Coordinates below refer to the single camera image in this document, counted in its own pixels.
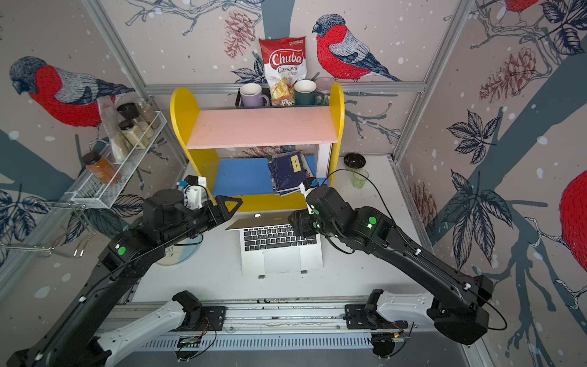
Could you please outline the silver laptop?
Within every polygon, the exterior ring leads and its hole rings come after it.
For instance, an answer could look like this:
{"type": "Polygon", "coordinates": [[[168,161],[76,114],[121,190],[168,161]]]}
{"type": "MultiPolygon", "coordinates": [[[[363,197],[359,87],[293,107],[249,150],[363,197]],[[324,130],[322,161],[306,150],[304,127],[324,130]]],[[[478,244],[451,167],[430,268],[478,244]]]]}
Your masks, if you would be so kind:
{"type": "Polygon", "coordinates": [[[323,267],[320,237],[306,239],[294,235],[288,215],[258,213],[227,227],[238,234],[243,275],[264,278],[287,272],[303,274],[323,267]]]}

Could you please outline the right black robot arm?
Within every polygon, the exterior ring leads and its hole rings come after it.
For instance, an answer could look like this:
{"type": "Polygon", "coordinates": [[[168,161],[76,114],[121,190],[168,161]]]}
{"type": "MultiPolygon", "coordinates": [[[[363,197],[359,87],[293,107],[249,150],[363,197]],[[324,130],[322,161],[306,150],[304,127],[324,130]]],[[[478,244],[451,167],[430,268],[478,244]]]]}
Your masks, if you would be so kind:
{"type": "Polygon", "coordinates": [[[489,331],[490,315],[484,308],[494,290],[489,278],[454,269],[407,236],[391,217],[371,206],[351,208],[332,187],[313,189],[306,202],[307,209],[288,217],[294,235],[334,237],[405,273],[433,295],[426,314],[454,342],[471,345],[489,331]]]}

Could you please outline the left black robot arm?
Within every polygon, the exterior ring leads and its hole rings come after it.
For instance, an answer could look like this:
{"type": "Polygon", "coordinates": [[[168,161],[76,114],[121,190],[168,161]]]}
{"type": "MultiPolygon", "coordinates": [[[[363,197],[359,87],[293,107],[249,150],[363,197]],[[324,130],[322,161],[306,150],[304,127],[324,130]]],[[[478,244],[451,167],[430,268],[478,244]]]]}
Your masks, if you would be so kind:
{"type": "Polygon", "coordinates": [[[96,331],[120,298],[162,259],[166,248],[232,219],[242,205],[218,195],[199,209],[184,205],[175,189],[158,191],[143,203],[142,221],[116,235],[99,256],[76,299],[35,344],[14,352],[9,366],[104,366],[112,352],[98,344],[96,331]]]}

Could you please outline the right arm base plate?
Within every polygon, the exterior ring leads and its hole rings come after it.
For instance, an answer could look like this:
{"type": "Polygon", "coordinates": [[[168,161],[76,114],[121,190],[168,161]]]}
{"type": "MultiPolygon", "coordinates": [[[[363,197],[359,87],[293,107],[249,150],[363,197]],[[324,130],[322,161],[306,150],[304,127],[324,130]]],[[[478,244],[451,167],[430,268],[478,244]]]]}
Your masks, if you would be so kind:
{"type": "Polygon", "coordinates": [[[366,310],[365,304],[347,304],[343,317],[348,330],[403,330],[407,321],[387,321],[375,310],[366,310]]]}

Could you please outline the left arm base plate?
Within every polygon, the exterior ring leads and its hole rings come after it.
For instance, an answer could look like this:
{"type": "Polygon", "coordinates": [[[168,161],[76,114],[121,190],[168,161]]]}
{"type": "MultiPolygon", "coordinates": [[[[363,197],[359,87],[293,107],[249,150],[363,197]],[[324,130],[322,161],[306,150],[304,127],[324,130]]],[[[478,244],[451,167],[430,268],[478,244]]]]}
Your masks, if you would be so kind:
{"type": "Polygon", "coordinates": [[[177,330],[180,331],[204,331],[212,330],[220,332],[223,330],[226,320],[227,307],[203,306],[189,311],[183,323],[177,330]]]}

